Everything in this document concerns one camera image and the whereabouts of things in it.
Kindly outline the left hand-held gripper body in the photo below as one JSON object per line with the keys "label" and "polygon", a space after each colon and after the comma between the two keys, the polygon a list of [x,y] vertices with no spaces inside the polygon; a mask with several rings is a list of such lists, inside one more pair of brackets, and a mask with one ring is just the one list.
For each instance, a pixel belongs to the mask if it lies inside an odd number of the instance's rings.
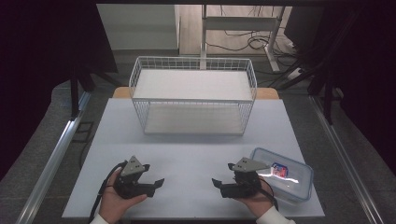
{"label": "left hand-held gripper body", "polygon": [[121,168],[113,185],[114,190],[123,199],[131,199],[143,194],[152,197],[155,193],[154,184],[139,183],[139,178],[143,173],[145,173],[143,164],[136,156],[132,156]]}

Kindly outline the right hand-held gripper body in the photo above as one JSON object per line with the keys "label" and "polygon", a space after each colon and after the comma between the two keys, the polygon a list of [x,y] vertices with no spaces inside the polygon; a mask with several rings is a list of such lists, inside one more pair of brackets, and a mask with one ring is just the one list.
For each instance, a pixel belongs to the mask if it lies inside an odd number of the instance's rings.
{"label": "right hand-held gripper body", "polygon": [[258,192],[271,197],[271,194],[262,189],[262,182],[258,171],[268,169],[269,165],[264,162],[242,158],[234,167],[234,184],[223,184],[219,188],[223,198],[249,198]]}

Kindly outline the person's right hand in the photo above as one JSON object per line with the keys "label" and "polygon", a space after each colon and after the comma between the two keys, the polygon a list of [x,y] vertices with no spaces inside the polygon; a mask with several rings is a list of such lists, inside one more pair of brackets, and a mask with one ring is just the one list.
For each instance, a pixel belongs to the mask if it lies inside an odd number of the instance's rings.
{"label": "person's right hand", "polygon": [[254,217],[261,217],[274,206],[274,203],[268,197],[259,192],[252,197],[236,198],[236,200],[243,203]]}

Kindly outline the person's left hand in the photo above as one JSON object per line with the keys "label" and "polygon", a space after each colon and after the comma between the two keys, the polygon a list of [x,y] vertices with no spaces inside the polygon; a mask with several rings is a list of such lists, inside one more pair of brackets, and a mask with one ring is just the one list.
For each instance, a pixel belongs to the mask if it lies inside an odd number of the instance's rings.
{"label": "person's left hand", "polygon": [[104,193],[102,195],[102,200],[100,202],[98,215],[107,224],[115,224],[123,217],[128,209],[139,203],[142,203],[148,197],[146,194],[143,194],[131,199],[121,198],[121,196],[113,188],[114,182],[118,177],[119,172],[120,169],[116,170],[108,179],[105,185]]}

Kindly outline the red and blue packet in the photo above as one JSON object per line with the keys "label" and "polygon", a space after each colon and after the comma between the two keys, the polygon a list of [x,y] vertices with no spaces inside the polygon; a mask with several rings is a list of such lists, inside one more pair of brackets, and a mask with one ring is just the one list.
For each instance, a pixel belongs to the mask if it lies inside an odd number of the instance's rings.
{"label": "red and blue packet", "polygon": [[286,178],[289,174],[289,169],[286,165],[274,162],[271,165],[271,174],[277,177]]}

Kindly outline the clear plastic container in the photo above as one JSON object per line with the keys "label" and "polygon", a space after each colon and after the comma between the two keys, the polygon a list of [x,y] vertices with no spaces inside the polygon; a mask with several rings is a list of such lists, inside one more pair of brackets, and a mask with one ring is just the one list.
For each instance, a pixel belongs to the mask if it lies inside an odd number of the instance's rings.
{"label": "clear plastic container", "polygon": [[[269,165],[268,169],[260,170],[258,174],[273,188],[278,199],[289,203],[303,203],[311,198],[314,172],[309,165],[260,147],[251,152],[250,158]],[[288,167],[289,174],[286,178],[271,174],[271,165],[274,162]]]}

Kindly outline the wooden table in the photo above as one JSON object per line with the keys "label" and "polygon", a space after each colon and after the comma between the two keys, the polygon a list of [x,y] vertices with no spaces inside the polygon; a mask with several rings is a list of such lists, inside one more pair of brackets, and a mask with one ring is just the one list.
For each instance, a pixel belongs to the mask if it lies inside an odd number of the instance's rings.
{"label": "wooden table", "polygon": [[[113,98],[117,99],[130,99],[128,87],[118,87],[114,90]],[[256,98],[258,100],[278,100],[279,95],[277,90],[273,88],[258,88]]]}

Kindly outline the black stand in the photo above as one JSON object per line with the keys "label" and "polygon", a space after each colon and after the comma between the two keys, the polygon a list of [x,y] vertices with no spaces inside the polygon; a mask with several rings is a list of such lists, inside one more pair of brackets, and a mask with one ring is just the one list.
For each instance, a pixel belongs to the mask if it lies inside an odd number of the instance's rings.
{"label": "black stand", "polygon": [[327,63],[319,63],[312,69],[312,73],[314,77],[307,91],[310,95],[318,95],[321,90],[324,90],[323,115],[328,123],[332,125],[332,69]]}
{"label": "black stand", "polygon": [[90,70],[86,66],[75,66],[70,76],[70,93],[71,93],[71,120],[78,116],[79,112],[79,95],[78,85],[81,85],[84,91],[93,91],[95,85],[90,75]]}

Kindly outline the white cabinet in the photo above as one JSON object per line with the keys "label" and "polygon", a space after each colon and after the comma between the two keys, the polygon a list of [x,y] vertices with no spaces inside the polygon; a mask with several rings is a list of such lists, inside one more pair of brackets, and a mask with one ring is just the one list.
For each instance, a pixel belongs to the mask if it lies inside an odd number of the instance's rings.
{"label": "white cabinet", "polygon": [[178,49],[178,5],[96,6],[113,50]]}

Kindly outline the dark curtain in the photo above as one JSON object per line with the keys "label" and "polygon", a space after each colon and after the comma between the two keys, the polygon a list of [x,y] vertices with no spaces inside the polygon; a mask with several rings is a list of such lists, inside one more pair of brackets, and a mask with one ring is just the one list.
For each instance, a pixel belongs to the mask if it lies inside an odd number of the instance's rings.
{"label": "dark curtain", "polygon": [[[360,0],[362,11],[332,61],[341,107],[396,175],[396,0]],[[294,7],[285,35],[317,65],[348,9]]]}
{"label": "dark curtain", "polygon": [[0,0],[0,180],[72,76],[118,71],[97,0]]}

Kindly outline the black metal bracket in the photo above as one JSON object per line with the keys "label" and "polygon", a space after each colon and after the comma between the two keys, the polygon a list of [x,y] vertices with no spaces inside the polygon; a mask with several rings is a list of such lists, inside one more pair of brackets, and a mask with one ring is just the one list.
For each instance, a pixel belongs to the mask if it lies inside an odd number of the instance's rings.
{"label": "black metal bracket", "polygon": [[92,134],[93,121],[82,121],[72,138],[73,143],[88,143]]}

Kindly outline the metal rail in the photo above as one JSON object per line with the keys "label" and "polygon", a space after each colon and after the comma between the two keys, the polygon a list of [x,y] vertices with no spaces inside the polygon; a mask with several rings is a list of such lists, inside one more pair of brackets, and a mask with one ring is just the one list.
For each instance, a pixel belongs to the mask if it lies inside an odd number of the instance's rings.
{"label": "metal rail", "polygon": [[361,180],[361,177],[358,174],[356,168],[354,167],[352,160],[347,155],[347,151],[343,143],[341,142],[336,130],[326,119],[324,115],[324,108],[321,105],[319,98],[316,96],[309,96],[309,100],[314,110],[316,111],[318,119],[325,133],[327,134],[333,149],[335,150],[335,154],[337,155],[339,163],[341,164],[344,172],[346,173],[348,182],[353,188],[367,219],[371,224],[385,224],[384,219],[381,217],[378,207],[375,204],[374,198]]}
{"label": "metal rail", "polygon": [[78,112],[77,115],[70,119],[49,157],[49,160],[44,167],[40,177],[36,181],[29,198],[27,199],[21,213],[15,224],[32,224],[35,216],[50,188],[50,184],[55,177],[60,164],[64,158],[65,152],[68,149],[72,138],[80,124],[80,121],[85,113],[91,94],[84,91],[78,98]]}

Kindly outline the white desk frame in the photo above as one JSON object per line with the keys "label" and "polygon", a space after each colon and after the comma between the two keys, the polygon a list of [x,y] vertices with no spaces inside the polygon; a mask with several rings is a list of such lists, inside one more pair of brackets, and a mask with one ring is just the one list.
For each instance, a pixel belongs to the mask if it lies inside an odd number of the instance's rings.
{"label": "white desk frame", "polygon": [[279,73],[280,69],[274,54],[274,44],[283,19],[285,7],[281,7],[275,16],[271,17],[229,17],[229,16],[208,16],[207,5],[202,5],[202,42],[200,56],[204,58],[207,54],[206,33],[208,31],[240,31],[240,32],[267,32],[268,42],[263,49],[272,71]]}

